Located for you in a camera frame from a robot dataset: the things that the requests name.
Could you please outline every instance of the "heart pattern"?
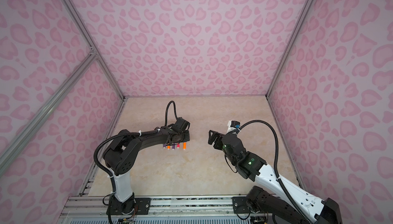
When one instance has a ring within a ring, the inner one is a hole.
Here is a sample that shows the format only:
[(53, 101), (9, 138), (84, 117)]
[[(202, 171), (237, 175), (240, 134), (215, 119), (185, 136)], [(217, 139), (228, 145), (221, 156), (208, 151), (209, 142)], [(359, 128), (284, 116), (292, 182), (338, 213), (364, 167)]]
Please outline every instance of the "heart pattern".
[(265, 94), (304, 1), (73, 0), (130, 96)]
[(90, 51), (60, 0), (0, 5), (0, 154)]
[(393, 223), (391, 5), (317, 0), (271, 98), (306, 189), (348, 224)]
[[(79, 190), (119, 103), (94, 62), (0, 179), (2, 223), (57, 221), (67, 198)], [(79, 120), (83, 126), (75, 127)]]

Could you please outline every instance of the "pink heart patterned wallpaper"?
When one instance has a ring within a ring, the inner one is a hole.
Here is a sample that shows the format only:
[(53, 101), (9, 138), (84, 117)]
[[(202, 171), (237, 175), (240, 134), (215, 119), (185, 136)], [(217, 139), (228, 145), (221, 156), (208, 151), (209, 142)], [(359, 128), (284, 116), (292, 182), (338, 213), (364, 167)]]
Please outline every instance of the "pink heart patterned wallpaper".
[(126, 95), (265, 94), (305, 0), (73, 0)]
[(273, 92), (309, 191), (393, 223), (393, 0), (317, 0)]
[(89, 50), (60, 0), (1, 0), (0, 155)]
[(0, 179), (1, 223), (55, 223), (120, 103), (94, 62)]

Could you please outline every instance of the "pink leopard print wallpaper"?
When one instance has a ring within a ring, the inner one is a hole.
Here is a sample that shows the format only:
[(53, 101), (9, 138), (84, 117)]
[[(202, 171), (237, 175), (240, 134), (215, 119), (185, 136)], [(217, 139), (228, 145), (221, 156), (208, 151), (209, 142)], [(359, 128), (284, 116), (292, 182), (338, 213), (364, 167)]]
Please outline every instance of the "pink leopard print wallpaper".
[(56, 222), (93, 162), (120, 100), (97, 63), (0, 179), (0, 222)]
[(0, 155), (89, 50), (60, 0), (1, 0)]
[(317, 0), (273, 93), (309, 191), (393, 222), (393, 0)]
[(73, 0), (125, 95), (265, 94), (305, 0)]

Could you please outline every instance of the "pink wall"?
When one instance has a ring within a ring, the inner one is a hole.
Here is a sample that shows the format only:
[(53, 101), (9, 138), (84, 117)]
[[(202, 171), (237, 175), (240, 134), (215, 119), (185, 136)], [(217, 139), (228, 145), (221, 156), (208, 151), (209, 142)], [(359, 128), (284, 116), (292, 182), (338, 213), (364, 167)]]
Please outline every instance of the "pink wall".
[(119, 102), (93, 63), (0, 179), (1, 223), (57, 220), (77, 194)]
[(59, 0), (1, 0), (0, 155), (88, 52)]
[(318, 0), (273, 107), (309, 191), (393, 222), (393, 0)]
[(265, 94), (305, 0), (73, 0), (126, 95)]

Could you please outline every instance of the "marble surface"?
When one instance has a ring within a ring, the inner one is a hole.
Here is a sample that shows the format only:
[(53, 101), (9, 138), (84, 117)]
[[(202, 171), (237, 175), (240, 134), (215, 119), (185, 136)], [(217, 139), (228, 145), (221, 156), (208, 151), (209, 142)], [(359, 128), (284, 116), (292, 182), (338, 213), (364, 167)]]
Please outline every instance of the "marble surface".
[[(232, 195), (247, 194), (255, 185), (231, 171), (222, 151), (208, 144), (208, 132), (226, 133), (228, 120), (241, 124), (253, 119), (270, 123), (278, 131), (264, 96), (129, 98), (116, 125), (114, 134), (122, 129), (130, 132), (149, 131), (165, 123), (165, 108), (170, 100), (176, 103), (178, 117), (191, 123), (187, 149), (167, 150), (161, 145), (141, 150), (130, 170), (131, 185), (136, 196), (152, 195)], [(174, 123), (173, 106), (168, 124)], [(238, 136), (244, 147), (270, 165), (274, 162), (274, 137), (261, 124), (248, 125)], [(279, 173), (297, 185), (288, 154), (279, 137)], [(107, 174), (98, 170), (89, 196), (105, 196), (111, 191)]]

